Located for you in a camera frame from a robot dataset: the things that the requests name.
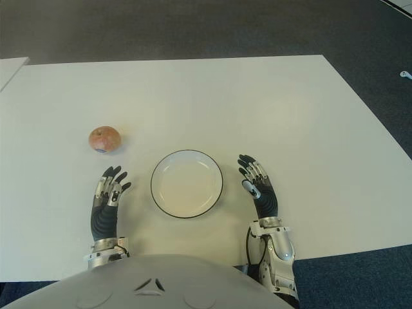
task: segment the gray carpet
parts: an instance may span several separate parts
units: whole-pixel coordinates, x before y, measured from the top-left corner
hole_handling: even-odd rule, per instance
[[[412,20],[379,0],[2,0],[0,31],[31,64],[323,54],[412,157]],[[411,251],[298,261],[302,307],[412,307]]]

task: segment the red apple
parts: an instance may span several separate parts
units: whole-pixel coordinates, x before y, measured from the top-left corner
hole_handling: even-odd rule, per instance
[[[98,127],[89,135],[90,146],[100,153],[109,153],[118,148],[121,143],[120,134],[112,127]]]

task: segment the white plate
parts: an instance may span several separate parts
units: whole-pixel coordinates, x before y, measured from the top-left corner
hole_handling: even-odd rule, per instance
[[[157,206],[178,218],[204,214],[217,202],[223,178],[217,163],[195,150],[166,156],[153,171],[151,191]]]

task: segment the cable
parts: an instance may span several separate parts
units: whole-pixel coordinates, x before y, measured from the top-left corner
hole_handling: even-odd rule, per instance
[[[260,267],[260,264],[262,264],[263,258],[265,257],[266,254],[266,250],[268,248],[268,240],[266,238],[263,238],[263,240],[265,241],[265,249],[263,250],[263,254],[262,254],[262,258],[259,261],[259,264],[257,264],[257,267]]]
[[[252,263],[250,262],[250,256],[249,256],[249,236],[250,236],[250,227],[247,230],[247,235],[246,235],[246,256],[247,256],[247,264],[250,266]]]
[[[122,246],[119,246],[119,245],[115,245],[115,247],[121,248],[121,249],[124,251],[124,254],[125,254],[128,258],[130,257],[129,251],[127,251],[126,248],[124,248],[124,247],[122,247]]]
[[[247,256],[247,263],[248,263],[248,270],[250,268],[250,266],[252,265],[252,262],[250,262],[250,255],[249,255],[249,236],[252,235],[252,237],[256,237],[255,235],[252,234],[252,231],[250,229],[250,227],[247,230],[247,235],[246,235],[246,256]],[[263,250],[263,254],[262,257],[259,261],[259,264],[257,264],[257,270],[259,270],[260,268],[260,264],[262,264],[263,259],[265,258],[265,254],[266,254],[266,250],[268,248],[268,240],[267,238],[263,237],[263,240],[265,241],[265,249]]]

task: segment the table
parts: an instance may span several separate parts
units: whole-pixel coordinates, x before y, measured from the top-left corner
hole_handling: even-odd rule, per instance
[[[86,268],[95,184],[117,164],[134,185],[118,224],[134,254],[244,263],[256,213],[239,153],[270,175],[297,259],[412,242],[411,160],[320,55],[25,66],[1,100],[2,281]],[[118,151],[89,148],[102,125],[122,133]],[[219,202],[190,220],[150,194],[154,167],[179,149],[207,153],[223,173]]]

